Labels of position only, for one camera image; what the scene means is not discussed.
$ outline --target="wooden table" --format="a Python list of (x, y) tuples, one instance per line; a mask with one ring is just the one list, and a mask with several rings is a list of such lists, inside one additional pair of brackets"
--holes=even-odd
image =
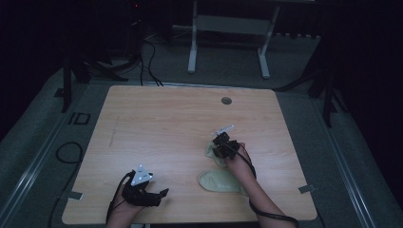
[[(228, 97), (232, 104), (223, 104)], [(234, 124), (231, 140), (246, 143), (258, 181), (288, 216), (317, 216), (276, 94), (271, 90), (116, 85), (109, 90), (63, 214), (67, 224), (105, 223), (123, 175), (142, 164), (154, 173), (148, 192), (169, 188), (159, 207), (144, 209), (134, 223), (256, 220), (248, 198), (209, 192), (198, 175), (219, 169), (204, 156), (216, 130)]]

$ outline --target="wire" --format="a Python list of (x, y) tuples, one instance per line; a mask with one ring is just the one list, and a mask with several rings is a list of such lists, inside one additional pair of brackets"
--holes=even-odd
[[(223, 142), (221, 139), (220, 139), (220, 142), (221, 142), (223, 145), (225, 145), (226, 147), (228, 147), (229, 149), (231, 149), (232, 151), (234, 151), (238, 156), (240, 156), (240, 158), (241, 158), (244, 162), (246, 162), (246, 163), (248, 164), (249, 168), (251, 169), (251, 171), (252, 171), (252, 173), (253, 173), (253, 176), (256, 178), (256, 171), (255, 171), (255, 167), (254, 167), (253, 164), (252, 164), (252, 161), (248, 161), (245, 157), (242, 156), (242, 154), (240, 154), (240, 152), (236, 151), (234, 148), (232, 148), (231, 146), (229, 146), (228, 144), (226, 144), (225, 142)], [(246, 151), (246, 149), (245, 149), (245, 147), (244, 147), (243, 145), (241, 145), (240, 143), (238, 143), (238, 145), (241, 146), (241, 147), (243, 148), (243, 150), (244, 150), (246, 153), (248, 153), (248, 151)]]
[(162, 83), (158, 78), (156, 78), (156, 77), (154, 76), (154, 74), (152, 73), (152, 71), (151, 71), (151, 62), (152, 62), (152, 60), (153, 60), (153, 58), (154, 58), (154, 55), (155, 55), (155, 46), (154, 46), (153, 44), (151, 44), (150, 42), (146, 41), (146, 40), (144, 40), (144, 42), (145, 42), (146, 44), (152, 46), (152, 48), (153, 48), (150, 61), (148, 62), (148, 73), (149, 73), (150, 76), (154, 79), (154, 81), (156, 82), (157, 86), (163, 86), (163, 83)]
[[(70, 145), (70, 144), (74, 144), (79, 148), (79, 155), (80, 156), (79, 156), (79, 159), (77, 161), (66, 161), (66, 160), (63, 160), (60, 157), (60, 151), (62, 150), (62, 148), (64, 148), (67, 145)], [(67, 164), (76, 164), (76, 167), (74, 169), (74, 172), (72, 172), (70, 177), (68, 178), (68, 181), (66, 182), (65, 186), (63, 187), (61, 194), (59, 195), (59, 197), (57, 197), (56, 201), (53, 203), (53, 207), (52, 207), (51, 212), (50, 212), (49, 217), (48, 217), (48, 228), (51, 227), (51, 222), (52, 222), (52, 219), (53, 219), (53, 214), (54, 214), (54, 211), (56, 209), (56, 206), (59, 203), (60, 198), (66, 192), (68, 185), (71, 183), (71, 180), (74, 178), (75, 174), (77, 173), (78, 168), (80, 167), (80, 164), (83, 161), (83, 158), (84, 158), (83, 147), (80, 144), (78, 144), (77, 142), (66, 142), (66, 143), (62, 144), (61, 146), (59, 146), (59, 148), (56, 150), (56, 159), (59, 162), (67, 163)]]
[[(243, 161), (246, 162), (246, 163), (249, 165), (249, 167), (251, 168), (251, 171), (252, 171), (253, 175), (255, 176), (255, 178), (257, 177), (257, 176), (256, 176), (255, 167), (252, 165), (252, 161), (248, 161), (240, 152), (236, 151), (234, 148), (232, 148), (231, 146), (227, 145), (225, 142), (221, 141), (221, 143), (222, 143), (223, 145), (225, 145), (226, 147), (230, 148), (232, 151), (235, 151), (235, 153), (236, 153), (238, 156), (240, 156), (240, 158), (243, 159)], [(240, 147), (242, 147), (243, 150), (244, 150), (247, 154), (249, 154), (249, 153), (246, 151), (245, 147), (244, 147), (242, 144), (238, 143), (238, 145), (239, 145)], [(263, 216), (263, 217), (267, 217), (267, 218), (270, 218), (270, 219), (279, 219), (279, 220), (291, 221), (291, 222), (293, 222), (293, 223), (296, 225), (297, 228), (299, 227), (299, 223), (298, 223), (298, 221), (297, 221), (295, 218), (287, 217), (287, 216), (283, 216), (283, 215), (271, 214), (271, 213), (267, 213), (267, 212), (262, 212), (262, 211), (260, 211), (258, 208), (256, 208), (255, 205), (253, 205), (250, 200), (249, 200), (249, 205), (250, 205), (252, 211), (254, 211), (257, 215), (260, 215), (260, 216)]]

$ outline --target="forearm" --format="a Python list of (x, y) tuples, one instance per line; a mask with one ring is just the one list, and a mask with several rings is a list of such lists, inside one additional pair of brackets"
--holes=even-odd
[(136, 218), (137, 214), (142, 211), (143, 207), (133, 207), (134, 209), (130, 210), (119, 210), (117, 207), (110, 215), (110, 218), (106, 224), (106, 228), (127, 228), (133, 223), (134, 218)]
[[(261, 212), (284, 216), (284, 213), (276, 206), (275, 203), (273, 203), (273, 201), (269, 198), (266, 192), (264, 192), (255, 179), (242, 181), (241, 183), (245, 191), (248, 193), (251, 203)], [(260, 215), (257, 215), (257, 217), (261, 228), (295, 228), (295, 225), (289, 221), (267, 218)]]

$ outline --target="metal frame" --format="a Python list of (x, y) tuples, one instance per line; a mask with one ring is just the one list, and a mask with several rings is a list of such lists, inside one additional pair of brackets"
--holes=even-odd
[(279, 6), (274, 10), (271, 20), (242, 19), (232, 17), (219, 17), (198, 15), (198, 0), (193, 1), (193, 25), (192, 25), (192, 46), (190, 48), (189, 65), (187, 72), (196, 71), (196, 60), (198, 54), (197, 32), (198, 30), (212, 30), (243, 34), (264, 35), (263, 46), (258, 48), (258, 57), (261, 69), (261, 76), (264, 79), (270, 78), (269, 67), (267, 66), (266, 51), (270, 38), (277, 21)]

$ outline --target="black cable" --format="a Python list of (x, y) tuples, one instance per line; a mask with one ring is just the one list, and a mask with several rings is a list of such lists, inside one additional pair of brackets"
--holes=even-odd
[[(77, 160), (77, 161), (66, 161), (66, 160), (63, 160), (63, 159), (60, 157), (60, 151), (61, 151), (61, 149), (62, 149), (63, 147), (65, 147), (66, 145), (69, 145), (69, 144), (77, 145), (77, 147), (79, 148), (79, 152), (80, 152), (79, 160)], [(74, 169), (74, 172), (72, 172), (71, 175), (70, 175), (70, 177), (68, 178), (68, 181), (66, 182), (65, 186), (63, 187), (63, 190), (62, 190), (61, 194), (59, 195), (59, 197), (57, 197), (56, 201), (55, 201), (54, 204), (53, 204), (53, 207), (52, 207), (51, 212), (50, 212), (49, 217), (48, 217), (48, 228), (51, 227), (51, 222), (52, 222), (52, 219), (53, 219), (53, 214), (54, 214), (54, 211), (55, 211), (55, 209), (56, 209), (56, 206), (57, 206), (57, 204), (59, 203), (60, 198), (62, 197), (62, 195), (66, 192), (67, 187), (68, 187), (68, 185), (70, 184), (71, 180), (72, 180), (72, 179), (74, 178), (74, 176), (76, 175), (76, 173), (77, 173), (77, 171), (78, 171), (78, 168), (80, 167), (80, 164), (81, 164), (81, 162), (83, 161), (83, 158), (84, 158), (83, 147), (81, 147), (81, 145), (78, 144), (77, 142), (66, 142), (66, 143), (62, 144), (61, 146), (59, 146), (59, 148), (56, 150), (56, 159), (57, 159), (59, 162), (67, 163), (67, 164), (74, 164), (74, 163), (75, 163), (75, 164), (76, 164), (76, 167), (75, 167), (75, 169)]]
[(106, 213), (106, 223), (107, 223), (107, 221), (109, 220), (109, 217), (110, 217), (110, 214), (112, 213), (112, 211), (115, 210), (118, 206), (120, 206), (122, 203), (125, 202), (125, 200), (123, 200), (123, 201), (121, 201), (118, 205), (116, 205), (116, 206), (113, 205), (114, 202), (115, 202), (116, 197), (118, 196), (119, 190), (121, 189), (122, 184), (124, 183), (125, 179), (126, 179), (126, 178), (129, 178), (130, 176), (134, 176), (134, 173), (133, 173), (133, 172), (134, 172), (134, 170), (131, 171), (130, 173), (126, 173), (125, 176), (124, 176), (124, 177), (121, 179), (121, 181), (119, 182), (119, 185), (118, 185), (118, 187), (116, 188), (115, 194), (113, 195), (113, 199), (112, 199), (112, 201), (111, 201), (110, 204), (109, 204), (109, 208), (107, 209), (107, 213)]
[[(252, 161), (248, 161), (245, 157), (242, 156), (242, 154), (240, 154), (240, 152), (236, 151), (234, 148), (232, 148), (231, 146), (229, 146), (228, 144), (226, 144), (225, 142), (223, 142), (220, 139), (221, 144), (225, 145), (226, 147), (228, 147), (229, 149), (231, 149), (232, 151), (234, 151), (238, 156), (240, 156), (240, 158), (248, 164), (249, 168), (251, 169), (253, 176), (256, 178), (256, 171), (255, 171), (255, 167), (252, 164)], [(245, 147), (243, 145), (241, 145), (240, 143), (238, 143), (239, 146), (241, 146), (243, 148), (243, 150), (248, 153), (248, 151), (246, 151)]]
[(151, 71), (151, 62), (152, 62), (152, 60), (154, 59), (154, 55), (155, 55), (155, 46), (154, 46), (153, 44), (151, 44), (150, 42), (146, 41), (146, 40), (144, 40), (144, 42), (145, 42), (146, 44), (152, 46), (152, 48), (153, 48), (153, 51), (152, 51), (152, 54), (151, 54), (151, 57), (150, 57), (150, 61), (148, 62), (148, 73), (149, 73), (150, 76), (154, 79), (154, 81), (155, 81), (155, 83), (157, 84), (157, 86), (163, 86), (163, 83), (162, 83), (157, 77), (155, 77), (154, 74), (153, 74), (152, 71)]
[[(244, 156), (242, 156), (242, 154), (241, 154), (240, 152), (236, 151), (234, 148), (232, 148), (231, 146), (227, 145), (227, 144), (224, 143), (223, 141), (221, 141), (221, 143), (224, 144), (226, 147), (230, 148), (232, 151), (235, 151), (236, 154), (237, 154), (238, 156), (240, 156), (240, 158), (243, 159), (243, 161), (246, 162), (246, 163), (249, 165), (249, 167), (251, 168), (251, 171), (252, 171), (252, 173), (254, 174), (255, 178), (257, 177), (257, 176), (256, 176), (255, 167), (252, 165), (252, 161), (248, 161)], [(239, 145), (240, 147), (242, 147), (243, 150), (244, 150), (247, 154), (249, 154), (249, 153), (247, 152), (247, 150), (245, 149), (245, 147), (244, 147), (242, 144), (238, 143), (238, 145)], [(250, 205), (252, 211), (254, 211), (257, 215), (260, 215), (260, 216), (263, 216), (263, 217), (267, 217), (267, 218), (270, 218), (270, 219), (279, 219), (279, 220), (291, 221), (291, 222), (293, 222), (293, 223), (296, 225), (297, 228), (299, 227), (299, 222), (298, 222), (295, 218), (288, 217), (288, 216), (283, 216), (283, 215), (271, 214), (271, 213), (267, 213), (267, 212), (262, 212), (262, 211), (260, 211), (258, 208), (256, 208), (255, 205), (253, 205), (250, 200), (249, 200), (249, 205)]]
[(296, 225), (297, 228), (299, 228), (299, 222), (295, 218), (288, 217), (288, 216), (283, 216), (283, 215), (271, 214), (271, 213), (267, 213), (267, 212), (262, 212), (262, 211), (260, 211), (258, 208), (256, 208), (254, 206), (254, 204), (251, 202), (251, 200), (249, 200), (249, 205), (250, 205), (252, 211), (254, 211), (257, 215), (267, 217), (267, 218), (270, 218), (270, 219), (291, 221)]

